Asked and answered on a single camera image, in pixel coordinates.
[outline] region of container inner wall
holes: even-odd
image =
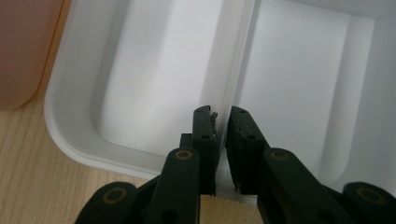
[[[396,195],[396,10],[375,21],[345,173],[333,185],[366,181]]]
[[[114,20],[96,88],[99,133],[165,156],[191,132],[195,108],[222,112],[235,86],[229,79],[236,81],[235,43],[247,2],[121,1],[118,15],[124,17]],[[219,113],[220,131],[224,117]]]
[[[291,0],[347,14],[377,19],[396,9],[393,0]]]
[[[328,182],[347,168],[373,28],[372,19],[273,0],[261,2],[253,28],[234,103],[272,147]]]

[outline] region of white tray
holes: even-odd
[[[293,151],[322,183],[340,190],[367,181],[395,194],[395,143],[378,142],[388,156],[373,157],[364,147],[370,132],[360,132],[371,127],[360,116],[371,108],[364,80],[380,19],[348,14],[353,9],[282,0],[75,0],[46,96],[49,132],[76,161],[151,179],[180,134],[191,133],[193,109],[211,105],[223,136],[237,105],[270,146]],[[375,10],[360,14],[385,11]],[[238,197],[225,153],[218,186],[219,195]]]

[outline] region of wooden surface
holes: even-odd
[[[0,224],[74,223],[104,184],[146,182],[72,161],[50,138],[43,118],[44,95],[69,4],[65,0],[37,94],[26,105],[0,112]],[[255,206],[203,196],[201,223],[262,221]]]

